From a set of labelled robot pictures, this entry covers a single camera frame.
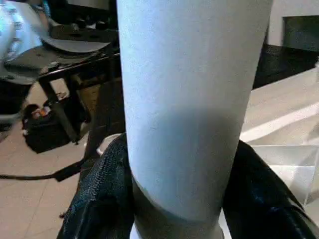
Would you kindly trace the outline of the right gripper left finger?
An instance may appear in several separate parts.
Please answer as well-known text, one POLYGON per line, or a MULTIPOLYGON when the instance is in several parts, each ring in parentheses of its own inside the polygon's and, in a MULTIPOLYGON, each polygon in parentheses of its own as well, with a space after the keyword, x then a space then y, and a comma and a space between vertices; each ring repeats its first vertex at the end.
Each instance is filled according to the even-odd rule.
POLYGON ((59 239, 128 239, 134 223, 126 134, 115 138, 80 183, 59 239))

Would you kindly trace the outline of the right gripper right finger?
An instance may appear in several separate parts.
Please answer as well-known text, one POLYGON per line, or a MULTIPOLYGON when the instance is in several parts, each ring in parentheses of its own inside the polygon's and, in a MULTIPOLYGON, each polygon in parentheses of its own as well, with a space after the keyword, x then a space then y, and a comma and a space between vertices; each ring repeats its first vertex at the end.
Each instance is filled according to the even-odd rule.
POLYGON ((239 141, 223 199, 234 239, 317 239, 301 203, 248 144, 239 141))

